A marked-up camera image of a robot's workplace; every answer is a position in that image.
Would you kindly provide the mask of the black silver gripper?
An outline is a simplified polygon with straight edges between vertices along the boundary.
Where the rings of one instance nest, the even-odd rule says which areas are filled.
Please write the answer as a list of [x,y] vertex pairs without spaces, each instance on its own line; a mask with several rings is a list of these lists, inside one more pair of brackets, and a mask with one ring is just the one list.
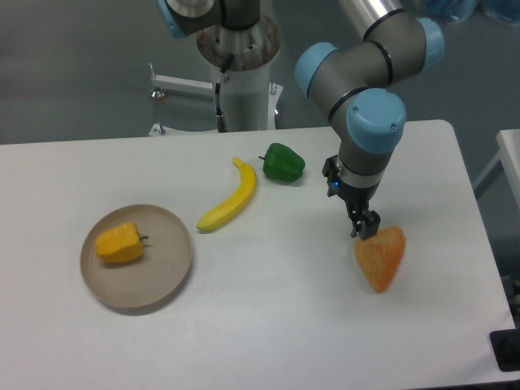
[[376,211],[369,210],[369,203],[382,180],[383,172],[375,175],[356,174],[335,155],[326,159],[322,174],[327,181],[327,195],[342,199],[349,210],[353,226],[350,236],[363,241],[376,236],[381,218]]

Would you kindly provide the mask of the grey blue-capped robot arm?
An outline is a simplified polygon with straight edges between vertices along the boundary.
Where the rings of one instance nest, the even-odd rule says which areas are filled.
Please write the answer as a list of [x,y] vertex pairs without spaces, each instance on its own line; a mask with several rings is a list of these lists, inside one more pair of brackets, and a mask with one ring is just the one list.
[[[436,22],[411,17],[398,1],[343,1],[341,7],[362,42],[346,51],[312,45],[294,75],[340,138],[338,154],[323,166],[328,192],[344,201],[353,236],[367,239],[380,223],[369,202],[406,121],[403,101],[388,87],[435,66],[444,56],[444,36]],[[267,78],[281,34],[259,2],[161,1],[158,9],[173,37],[197,38],[210,66],[217,129],[266,129]]]

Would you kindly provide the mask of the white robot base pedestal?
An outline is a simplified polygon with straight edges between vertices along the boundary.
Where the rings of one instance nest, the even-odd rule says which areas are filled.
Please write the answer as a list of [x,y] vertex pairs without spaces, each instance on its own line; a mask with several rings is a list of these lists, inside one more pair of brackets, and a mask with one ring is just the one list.
[[219,24],[197,33],[196,43],[210,69],[202,82],[150,72],[154,92],[212,98],[218,132],[274,130],[276,104],[283,87],[271,80],[280,53],[281,31],[261,14],[251,28],[232,30]]

